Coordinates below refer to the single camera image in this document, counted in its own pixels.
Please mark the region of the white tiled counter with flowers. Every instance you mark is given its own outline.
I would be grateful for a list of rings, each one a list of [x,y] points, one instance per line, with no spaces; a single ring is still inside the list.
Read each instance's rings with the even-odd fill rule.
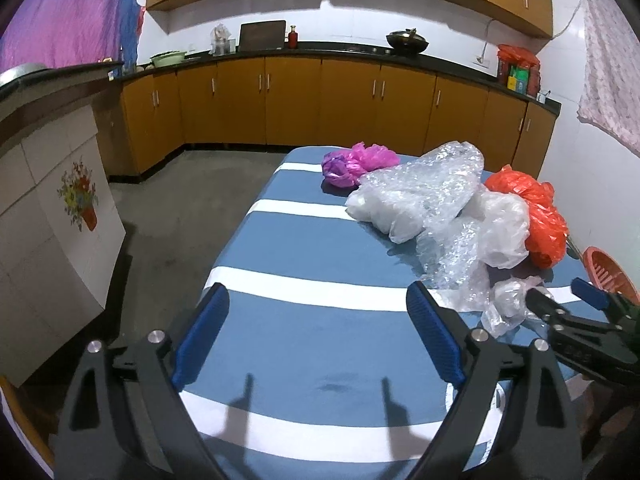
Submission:
[[[1,373],[21,385],[104,312],[125,237],[93,105],[114,63],[1,88]]]

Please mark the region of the green basin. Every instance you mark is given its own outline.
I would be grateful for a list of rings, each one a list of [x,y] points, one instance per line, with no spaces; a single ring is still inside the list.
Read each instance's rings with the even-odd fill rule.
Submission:
[[[153,55],[151,63],[155,68],[161,68],[180,64],[185,58],[186,52],[184,51],[166,51]]]

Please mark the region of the dark cutting board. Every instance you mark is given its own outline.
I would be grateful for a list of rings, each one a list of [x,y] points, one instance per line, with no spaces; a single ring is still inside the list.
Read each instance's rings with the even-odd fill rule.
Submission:
[[[240,52],[281,50],[285,43],[285,20],[243,23],[240,27]]]

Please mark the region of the red plastic trash basket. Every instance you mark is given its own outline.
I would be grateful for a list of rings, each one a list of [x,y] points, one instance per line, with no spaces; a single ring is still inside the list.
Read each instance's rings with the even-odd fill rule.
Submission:
[[[587,274],[593,285],[607,292],[619,292],[635,304],[639,292],[618,263],[602,249],[590,246],[582,254]]]

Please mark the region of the purple hanging sheet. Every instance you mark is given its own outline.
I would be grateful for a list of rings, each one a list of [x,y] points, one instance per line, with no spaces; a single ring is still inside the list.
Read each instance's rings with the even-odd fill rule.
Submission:
[[[1,32],[1,68],[119,61],[137,64],[144,7],[137,0],[23,0]]]

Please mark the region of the small clear plastic bag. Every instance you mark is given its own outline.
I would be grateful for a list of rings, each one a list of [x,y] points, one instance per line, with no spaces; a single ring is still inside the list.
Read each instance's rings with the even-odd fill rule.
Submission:
[[[542,286],[539,276],[497,282],[490,291],[490,305],[480,317],[484,330],[494,338],[499,338],[525,322],[538,322],[538,316],[526,307],[529,289],[552,297],[551,292]]]

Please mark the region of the red bag with boxes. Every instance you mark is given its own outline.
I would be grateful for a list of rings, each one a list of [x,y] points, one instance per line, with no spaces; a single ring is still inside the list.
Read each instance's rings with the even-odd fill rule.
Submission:
[[[540,61],[526,48],[498,45],[497,79],[511,91],[534,98],[540,90]]]

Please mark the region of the black wok on stove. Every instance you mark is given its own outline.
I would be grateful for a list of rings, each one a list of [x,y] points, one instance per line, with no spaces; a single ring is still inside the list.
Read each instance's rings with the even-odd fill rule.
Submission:
[[[428,41],[415,28],[390,32],[386,35],[386,40],[396,54],[403,56],[417,56],[428,47]]]

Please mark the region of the clear jar with bag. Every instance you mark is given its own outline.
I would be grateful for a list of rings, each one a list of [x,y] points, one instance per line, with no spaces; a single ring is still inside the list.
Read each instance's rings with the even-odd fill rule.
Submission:
[[[235,39],[228,27],[222,23],[217,24],[210,34],[210,53],[212,55],[226,55],[235,52]]]

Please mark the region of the orange plastic bag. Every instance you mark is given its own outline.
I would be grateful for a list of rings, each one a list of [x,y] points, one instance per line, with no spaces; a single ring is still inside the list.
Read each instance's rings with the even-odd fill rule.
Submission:
[[[554,206],[554,187],[549,182],[538,182],[534,177],[503,166],[485,181],[491,192],[520,196],[528,207],[529,236],[525,247],[532,263],[542,270],[551,269],[566,254],[568,226]]]

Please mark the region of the white translucent plastic bag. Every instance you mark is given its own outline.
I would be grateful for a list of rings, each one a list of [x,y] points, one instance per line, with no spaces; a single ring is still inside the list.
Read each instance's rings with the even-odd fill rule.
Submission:
[[[346,212],[396,245],[413,243],[425,273],[464,273],[479,263],[512,269],[528,256],[528,207],[483,185],[435,191],[360,188]]]

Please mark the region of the red bottle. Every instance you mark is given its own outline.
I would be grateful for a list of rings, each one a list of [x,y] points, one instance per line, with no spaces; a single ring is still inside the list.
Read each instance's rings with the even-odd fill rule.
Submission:
[[[296,27],[292,25],[290,31],[288,32],[288,47],[290,49],[296,49],[297,44],[298,44],[298,33],[296,32]]]

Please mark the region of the lower wooden kitchen cabinets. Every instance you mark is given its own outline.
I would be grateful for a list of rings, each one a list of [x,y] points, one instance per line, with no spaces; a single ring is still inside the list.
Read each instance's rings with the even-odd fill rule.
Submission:
[[[93,115],[106,174],[139,180],[186,148],[384,145],[421,155],[470,142],[496,171],[538,174],[560,116],[489,82],[349,56],[230,58],[117,81]]]

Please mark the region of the pink floral hanging cloth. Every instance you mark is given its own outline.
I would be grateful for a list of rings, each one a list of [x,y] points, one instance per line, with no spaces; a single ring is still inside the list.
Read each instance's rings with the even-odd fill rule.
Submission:
[[[639,153],[639,39],[615,0],[582,0],[586,66],[581,122]]]

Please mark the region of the clear bubble wrap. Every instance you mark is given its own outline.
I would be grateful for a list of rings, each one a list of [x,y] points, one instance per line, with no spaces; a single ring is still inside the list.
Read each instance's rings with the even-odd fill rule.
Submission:
[[[484,156],[451,141],[419,158],[374,170],[346,200],[346,212],[372,224],[396,245],[412,243],[420,279],[458,312],[489,306],[489,278],[480,261],[480,222],[461,211],[480,189]]]

